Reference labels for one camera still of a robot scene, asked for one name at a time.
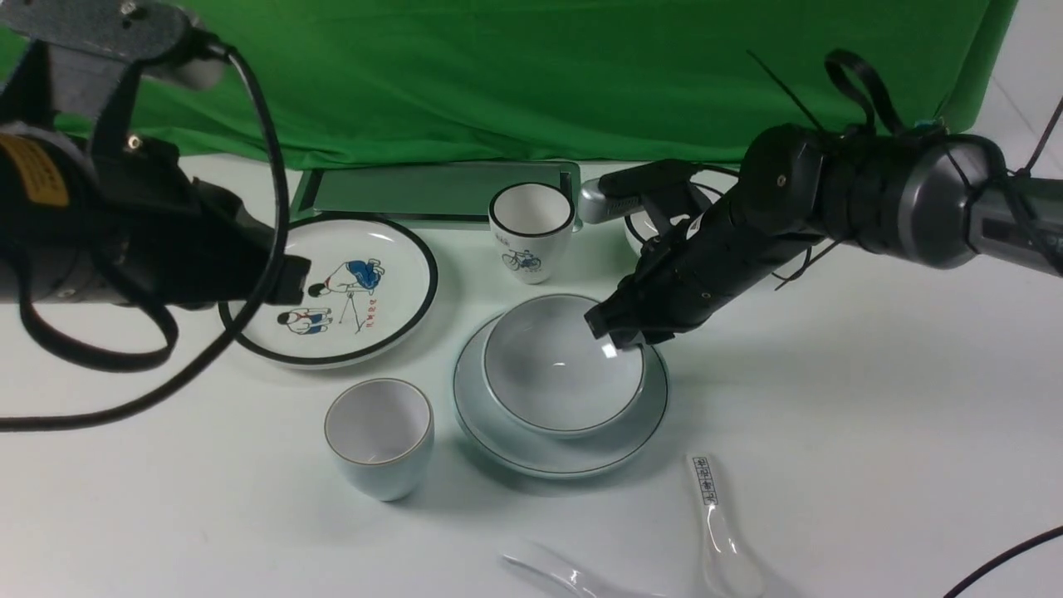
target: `clear plastic spoon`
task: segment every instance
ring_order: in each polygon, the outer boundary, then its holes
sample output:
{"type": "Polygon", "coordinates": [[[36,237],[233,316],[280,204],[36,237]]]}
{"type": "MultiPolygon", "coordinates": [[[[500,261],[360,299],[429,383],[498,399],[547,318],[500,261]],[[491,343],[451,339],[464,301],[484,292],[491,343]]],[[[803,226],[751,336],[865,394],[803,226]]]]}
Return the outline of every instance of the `clear plastic spoon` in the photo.
{"type": "Polygon", "coordinates": [[[569,562],[550,548],[523,541],[502,552],[503,562],[552,581],[556,595],[564,598],[664,598],[660,594],[634,592],[569,562]]]}
{"type": "Polygon", "coordinates": [[[686,460],[702,513],[702,567],[706,583],[724,598],[760,598],[764,595],[764,579],[727,525],[712,461],[704,455],[688,455],[686,460]]]}

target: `white plate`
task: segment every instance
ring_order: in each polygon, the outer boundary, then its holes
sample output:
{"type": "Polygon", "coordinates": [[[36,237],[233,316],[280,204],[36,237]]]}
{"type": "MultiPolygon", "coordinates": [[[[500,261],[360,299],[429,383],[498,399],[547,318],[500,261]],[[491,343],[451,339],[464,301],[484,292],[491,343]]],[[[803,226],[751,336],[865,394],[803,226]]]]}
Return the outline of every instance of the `white plate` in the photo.
{"type": "Polygon", "coordinates": [[[513,422],[487,390],[482,356],[496,321],[480,327],[465,345],[454,369],[453,386],[458,425],[489,459],[537,478],[588,478],[615,469],[653,438],[669,401],[668,370],[656,349],[645,353],[645,388],[620,422],[591,437],[556,439],[513,422]]]}
{"type": "MultiPolygon", "coordinates": [[[[287,252],[311,261],[303,303],[263,306],[237,341],[288,366],[324,370],[378,356],[424,320],[436,296],[436,258],[394,222],[322,213],[292,224],[287,252]]],[[[219,305],[222,322],[242,307],[219,305]]]]}

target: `bicycle print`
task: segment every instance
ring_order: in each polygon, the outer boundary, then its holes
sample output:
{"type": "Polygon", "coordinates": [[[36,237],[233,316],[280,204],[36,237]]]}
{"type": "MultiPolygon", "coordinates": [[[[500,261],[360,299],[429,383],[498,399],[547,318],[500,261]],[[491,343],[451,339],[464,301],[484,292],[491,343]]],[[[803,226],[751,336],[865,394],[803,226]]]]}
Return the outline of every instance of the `bicycle print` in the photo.
{"type": "Polygon", "coordinates": [[[536,257],[527,249],[524,251],[510,249],[509,253],[502,255],[502,262],[513,271],[524,269],[529,272],[537,272],[542,267],[542,259],[536,257]]]}

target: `cup with bicycle print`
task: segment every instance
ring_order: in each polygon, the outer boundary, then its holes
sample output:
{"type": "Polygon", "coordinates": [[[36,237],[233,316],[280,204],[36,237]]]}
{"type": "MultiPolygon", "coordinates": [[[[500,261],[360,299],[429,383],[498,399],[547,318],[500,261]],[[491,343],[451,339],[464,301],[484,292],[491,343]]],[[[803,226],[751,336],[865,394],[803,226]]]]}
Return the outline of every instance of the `cup with bicycle print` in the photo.
{"type": "Polygon", "coordinates": [[[488,208],[502,266],[525,284],[554,273],[572,237],[576,210],[560,190],[541,183],[506,187],[488,208]]]}

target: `green backdrop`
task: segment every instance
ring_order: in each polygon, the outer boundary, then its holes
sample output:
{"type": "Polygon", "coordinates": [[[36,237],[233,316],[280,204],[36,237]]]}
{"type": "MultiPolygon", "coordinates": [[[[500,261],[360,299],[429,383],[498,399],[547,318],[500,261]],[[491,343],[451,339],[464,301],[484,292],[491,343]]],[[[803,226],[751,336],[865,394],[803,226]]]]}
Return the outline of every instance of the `green backdrop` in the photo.
{"type": "MultiPolygon", "coordinates": [[[[289,166],[473,158],[740,158],[800,115],[763,57],[829,125],[843,47],[901,117],[974,122],[1016,0],[182,0],[255,68],[289,166]]],[[[0,37],[13,64],[22,41],[0,37]]],[[[186,153],[261,157],[230,73],[195,93],[145,84],[137,131],[186,153]]]]}

